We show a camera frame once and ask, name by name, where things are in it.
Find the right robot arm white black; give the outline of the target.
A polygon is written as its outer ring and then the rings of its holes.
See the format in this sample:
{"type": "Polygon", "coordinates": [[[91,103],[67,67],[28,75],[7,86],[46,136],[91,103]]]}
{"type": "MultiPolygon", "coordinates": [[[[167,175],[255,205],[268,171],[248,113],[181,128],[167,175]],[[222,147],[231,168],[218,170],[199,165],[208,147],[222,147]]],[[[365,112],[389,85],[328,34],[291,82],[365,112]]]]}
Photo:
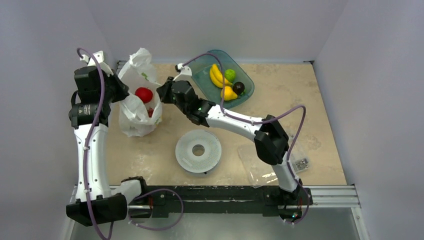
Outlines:
{"type": "Polygon", "coordinates": [[[221,108],[198,97],[188,81],[175,81],[173,77],[156,92],[162,103],[175,105],[193,124],[223,129],[251,140],[258,158],[272,167],[282,200],[292,204],[300,198],[300,180],[289,160],[289,136],[275,117],[249,117],[221,108]]]}

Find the red fake tomato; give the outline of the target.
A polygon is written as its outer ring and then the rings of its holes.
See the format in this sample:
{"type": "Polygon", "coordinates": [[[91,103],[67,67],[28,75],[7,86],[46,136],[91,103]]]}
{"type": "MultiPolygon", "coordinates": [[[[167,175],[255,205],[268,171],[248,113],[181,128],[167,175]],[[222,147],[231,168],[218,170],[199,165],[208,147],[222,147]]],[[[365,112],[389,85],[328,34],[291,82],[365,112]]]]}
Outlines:
{"type": "Polygon", "coordinates": [[[139,87],[134,93],[144,104],[151,102],[154,98],[153,92],[146,87],[139,87]]]}

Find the red fake grape bunch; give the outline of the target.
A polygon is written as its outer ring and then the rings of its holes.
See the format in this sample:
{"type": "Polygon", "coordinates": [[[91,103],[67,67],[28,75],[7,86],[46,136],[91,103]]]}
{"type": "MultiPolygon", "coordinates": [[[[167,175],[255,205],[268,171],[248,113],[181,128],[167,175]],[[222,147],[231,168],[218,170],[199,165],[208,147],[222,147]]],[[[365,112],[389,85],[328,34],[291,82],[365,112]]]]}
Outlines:
{"type": "Polygon", "coordinates": [[[154,109],[150,107],[150,108],[147,110],[147,113],[148,113],[148,117],[149,117],[149,118],[152,118],[153,113],[154,113],[154,109]]]}

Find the white plastic bag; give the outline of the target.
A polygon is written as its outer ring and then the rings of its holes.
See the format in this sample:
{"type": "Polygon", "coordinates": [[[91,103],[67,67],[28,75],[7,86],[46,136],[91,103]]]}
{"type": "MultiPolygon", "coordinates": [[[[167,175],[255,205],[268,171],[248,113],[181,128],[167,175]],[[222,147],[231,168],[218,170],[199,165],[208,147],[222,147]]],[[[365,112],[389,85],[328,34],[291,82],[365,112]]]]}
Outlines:
{"type": "Polygon", "coordinates": [[[162,121],[162,103],[156,89],[160,86],[157,81],[157,71],[152,64],[152,55],[140,48],[129,56],[128,61],[118,73],[120,80],[129,87],[129,96],[119,102],[118,123],[121,131],[128,137],[143,137],[155,130],[162,121]],[[137,88],[148,88],[153,92],[153,100],[143,103],[135,95],[137,88]],[[147,110],[154,109],[152,118],[147,110]]]}

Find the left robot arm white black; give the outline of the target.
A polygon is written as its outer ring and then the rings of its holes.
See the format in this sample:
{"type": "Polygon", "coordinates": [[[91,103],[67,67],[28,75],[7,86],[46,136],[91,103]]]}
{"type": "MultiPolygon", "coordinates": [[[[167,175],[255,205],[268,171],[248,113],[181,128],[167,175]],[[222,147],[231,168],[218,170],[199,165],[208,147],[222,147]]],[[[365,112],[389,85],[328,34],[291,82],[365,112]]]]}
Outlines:
{"type": "Polygon", "coordinates": [[[75,202],[66,206],[66,214],[79,224],[92,226],[123,220],[128,205],[146,203],[149,191],[141,176],[121,181],[111,189],[106,170],[105,147],[111,104],[129,96],[129,88],[107,64],[100,65],[104,78],[104,91],[95,65],[74,71],[77,90],[71,96],[68,113],[77,143],[78,184],[75,202]]]}

